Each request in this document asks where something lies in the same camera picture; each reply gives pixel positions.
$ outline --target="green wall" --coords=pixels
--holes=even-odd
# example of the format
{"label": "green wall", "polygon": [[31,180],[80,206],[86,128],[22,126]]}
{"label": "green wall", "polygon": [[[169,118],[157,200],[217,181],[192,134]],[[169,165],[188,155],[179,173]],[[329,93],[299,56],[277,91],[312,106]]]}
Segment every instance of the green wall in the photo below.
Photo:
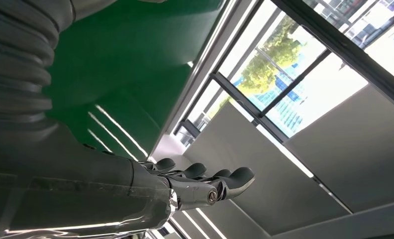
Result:
{"label": "green wall", "polygon": [[111,115],[150,153],[212,29],[223,0],[168,0],[156,4],[119,0],[103,11],[74,23],[60,36],[48,116],[63,121],[76,138],[104,150],[92,130],[114,153],[125,150],[90,116],[104,126],[139,160],[131,140],[95,104]]}

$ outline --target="screw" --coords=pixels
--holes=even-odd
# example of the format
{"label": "screw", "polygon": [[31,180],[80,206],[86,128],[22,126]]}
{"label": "screw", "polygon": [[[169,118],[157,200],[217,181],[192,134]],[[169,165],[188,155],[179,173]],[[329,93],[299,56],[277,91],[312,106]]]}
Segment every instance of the screw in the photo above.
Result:
{"label": "screw", "polygon": [[214,204],[217,199],[217,193],[215,191],[210,191],[208,195],[209,204]]}

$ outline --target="black robotic finger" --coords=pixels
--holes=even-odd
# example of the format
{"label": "black robotic finger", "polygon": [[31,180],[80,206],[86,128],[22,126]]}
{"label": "black robotic finger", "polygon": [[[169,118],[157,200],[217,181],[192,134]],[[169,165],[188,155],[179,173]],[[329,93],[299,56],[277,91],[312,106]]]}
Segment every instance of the black robotic finger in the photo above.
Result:
{"label": "black robotic finger", "polygon": [[229,169],[222,169],[220,171],[218,171],[217,173],[215,173],[213,175],[213,177],[229,177],[231,176],[232,172]]}
{"label": "black robotic finger", "polygon": [[175,162],[170,158],[161,159],[157,163],[152,163],[149,161],[139,163],[147,170],[158,171],[161,173],[169,172],[175,167]]}
{"label": "black robotic finger", "polygon": [[217,188],[217,200],[226,200],[242,194],[254,182],[254,172],[247,167],[236,169],[229,177],[216,176],[207,183]]}
{"label": "black robotic finger", "polygon": [[190,167],[188,167],[184,171],[175,170],[175,171],[171,171],[171,172],[166,173],[166,175],[195,179],[195,178],[202,176],[206,170],[207,169],[204,164],[194,163],[193,165],[191,165]]}
{"label": "black robotic finger", "polygon": [[170,158],[164,158],[159,160],[155,166],[157,171],[164,173],[175,168],[175,162]]}
{"label": "black robotic finger", "polygon": [[[222,170],[218,171],[217,173],[215,173],[210,178],[214,178],[214,177],[229,177],[231,174],[232,174],[231,170],[229,170],[229,169],[222,169]],[[200,177],[195,177],[193,179],[201,181],[201,182],[205,182],[205,181],[208,181],[209,178],[200,176]]]}

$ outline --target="robotic hand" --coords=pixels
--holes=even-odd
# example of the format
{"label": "robotic hand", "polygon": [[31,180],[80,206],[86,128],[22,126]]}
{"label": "robotic hand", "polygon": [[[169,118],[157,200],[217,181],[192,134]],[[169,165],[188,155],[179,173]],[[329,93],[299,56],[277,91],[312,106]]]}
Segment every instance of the robotic hand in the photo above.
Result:
{"label": "robotic hand", "polygon": [[115,0],[0,0],[0,238],[123,238],[241,194],[248,168],[136,162],[76,141],[44,112],[59,33]]}

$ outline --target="window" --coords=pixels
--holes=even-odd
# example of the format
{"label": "window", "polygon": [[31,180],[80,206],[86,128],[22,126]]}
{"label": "window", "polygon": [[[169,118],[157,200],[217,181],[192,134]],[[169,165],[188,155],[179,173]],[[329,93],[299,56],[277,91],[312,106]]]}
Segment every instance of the window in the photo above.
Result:
{"label": "window", "polygon": [[[242,47],[237,43],[220,67],[220,73],[229,77],[237,87],[258,109],[264,109],[285,90],[324,50],[325,47],[289,16],[279,11],[275,15],[264,15],[257,25],[265,26],[265,33],[251,50],[243,64],[239,66],[237,50]],[[229,64],[237,64],[236,72]],[[295,88],[289,97],[299,98],[300,88]]]}
{"label": "window", "polygon": [[330,54],[296,86],[299,98],[293,100],[291,91],[267,117],[292,137],[366,85],[363,77]]}
{"label": "window", "polygon": [[174,134],[185,147],[189,147],[227,102],[237,108],[248,121],[254,119],[216,81],[209,80]]}
{"label": "window", "polygon": [[[394,74],[394,0],[303,2]],[[215,69],[183,119],[196,131],[184,123],[179,133],[196,137],[231,102],[285,142],[368,84],[271,1],[260,5]]]}
{"label": "window", "polygon": [[304,0],[394,75],[394,0],[342,0],[330,21],[321,9],[334,0]]}
{"label": "window", "polygon": [[188,132],[183,126],[181,126],[178,132],[175,134],[175,137],[186,147],[188,148],[196,138]]}

